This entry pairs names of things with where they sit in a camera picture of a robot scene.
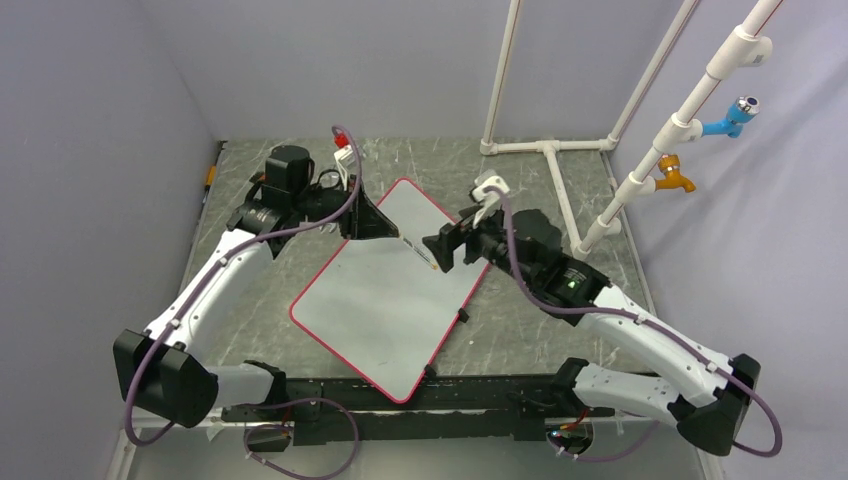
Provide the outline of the yellow whiteboard marker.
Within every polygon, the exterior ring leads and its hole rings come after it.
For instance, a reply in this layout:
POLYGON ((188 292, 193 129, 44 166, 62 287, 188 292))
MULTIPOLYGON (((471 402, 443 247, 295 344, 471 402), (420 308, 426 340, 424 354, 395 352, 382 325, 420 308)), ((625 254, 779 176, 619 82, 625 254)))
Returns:
POLYGON ((439 265, 430 258, 430 256, 419 246, 413 243, 410 239, 405 236, 400 236, 399 239, 409 247, 419 258, 421 258, 430 268, 433 270, 438 270, 439 265))

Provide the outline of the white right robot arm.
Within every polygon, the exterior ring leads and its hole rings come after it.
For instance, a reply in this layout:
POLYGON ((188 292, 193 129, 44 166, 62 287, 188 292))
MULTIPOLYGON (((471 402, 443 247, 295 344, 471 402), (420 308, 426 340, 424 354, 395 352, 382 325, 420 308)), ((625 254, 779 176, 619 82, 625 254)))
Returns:
POLYGON ((567 255, 562 232, 539 210, 512 217, 524 284, 552 317, 629 350, 652 377, 569 358, 550 387, 557 411, 590 407, 623 410, 674 427, 691 445, 716 456, 737 447, 736 437, 759 379, 760 363, 700 345, 660 321, 609 278, 567 255))

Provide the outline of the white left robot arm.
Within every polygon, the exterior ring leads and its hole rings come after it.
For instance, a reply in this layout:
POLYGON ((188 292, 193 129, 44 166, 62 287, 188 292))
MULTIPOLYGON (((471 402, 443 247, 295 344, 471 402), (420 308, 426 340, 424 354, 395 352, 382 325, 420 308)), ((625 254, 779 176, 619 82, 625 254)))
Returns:
POLYGON ((399 237, 365 193, 359 149, 348 145, 336 156, 332 171, 339 179, 324 185, 308 150, 274 148, 213 253, 177 299, 142 331, 118 335, 113 356, 127 432, 134 408, 186 428, 218 408, 246 406, 264 420, 285 411, 290 397, 283 370, 259 361, 235 367, 204 361, 238 299, 295 235, 335 224, 346 240, 399 237))

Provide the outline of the red-framed whiteboard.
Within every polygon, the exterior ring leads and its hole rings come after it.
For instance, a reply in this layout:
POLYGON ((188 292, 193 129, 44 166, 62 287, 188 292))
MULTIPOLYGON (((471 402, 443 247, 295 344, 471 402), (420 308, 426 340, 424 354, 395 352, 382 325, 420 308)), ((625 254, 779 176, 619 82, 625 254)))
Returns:
MULTIPOLYGON (((378 202, 403 236, 423 249, 451 217, 408 178, 378 202)), ((346 241, 296 297, 291 320, 396 403, 410 399, 488 270, 455 253, 433 270, 400 239, 346 241)))

